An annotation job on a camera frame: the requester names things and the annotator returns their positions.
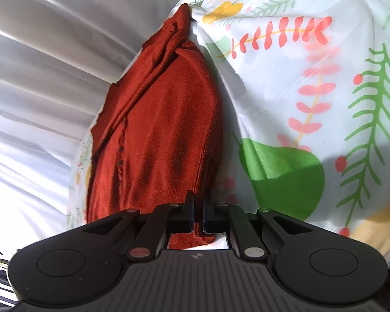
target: red berry print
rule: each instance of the red berry print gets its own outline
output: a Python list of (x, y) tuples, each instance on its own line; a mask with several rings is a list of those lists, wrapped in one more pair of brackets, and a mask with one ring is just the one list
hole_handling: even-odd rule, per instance
[(339, 235), (341, 236), (344, 236), (344, 237), (349, 237), (350, 236), (350, 229), (348, 229), (347, 227), (345, 228), (342, 228), (339, 233)]
[(352, 80), (352, 82), (355, 85), (359, 85), (362, 81), (363, 81), (363, 76), (361, 74), (356, 74), (356, 76), (354, 76), (354, 78)]
[(345, 156), (340, 156), (335, 161), (335, 170), (337, 172), (343, 172), (345, 168), (347, 167), (347, 159)]

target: folded cloth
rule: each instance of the folded cloth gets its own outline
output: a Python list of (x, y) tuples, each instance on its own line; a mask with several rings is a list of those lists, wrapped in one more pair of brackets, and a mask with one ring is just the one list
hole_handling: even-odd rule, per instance
[[(148, 213), (182, 203), (188, 190), (199, 201), (211, 189), (222, 152), (222, 110), (204, 58), (187, 39), (189, 24), (183, 4), (110, 87), (91, 130), (87, 222), (130, 207)], [(173, 235), (169, 247), (211, 239)]]

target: yellow flower print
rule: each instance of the yellow flower print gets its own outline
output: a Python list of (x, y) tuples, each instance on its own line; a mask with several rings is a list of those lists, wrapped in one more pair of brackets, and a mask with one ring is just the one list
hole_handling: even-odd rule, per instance
[(88, 185), (90, 183), (90, 178), (91, 178), (91, 170), (92, 170), (92, 166), (90, 165), (87, 169), (87, 173), (85, 175), (85, 183), (86, 183), (86, 186), (85, 188), (87, 189), (88, 188)]
[(390, 251), (390, 204), (363, 220), (350, 237), (386, 255)]
[(221, 20), (222, 18), (230, 17), (237, 14), (242, 8), (243, 4), (238, 2), (236, 4), (231, 3), (230, 1), (226, 1), (220, 4), (213, 12), (205, 15), (202, 18), (202, 22), (206, 24), (212, 24), (217, 20)]

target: logo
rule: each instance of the logo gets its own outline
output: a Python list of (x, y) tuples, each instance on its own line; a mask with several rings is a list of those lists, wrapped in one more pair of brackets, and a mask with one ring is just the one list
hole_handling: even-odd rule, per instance
[(195, 255), (192, 255), (193, 259), (201, 259), (203, 257), (202, 253), (197, 253)]

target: green pear print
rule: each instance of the green pear print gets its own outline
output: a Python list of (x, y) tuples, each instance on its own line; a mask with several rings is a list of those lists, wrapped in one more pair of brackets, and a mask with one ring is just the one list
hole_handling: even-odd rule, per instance
[(315, 210), (325, 184), (322, 163), (315, 155), (243, 138), (239, 157), (260, 207), (300, 220), (305, 220)]

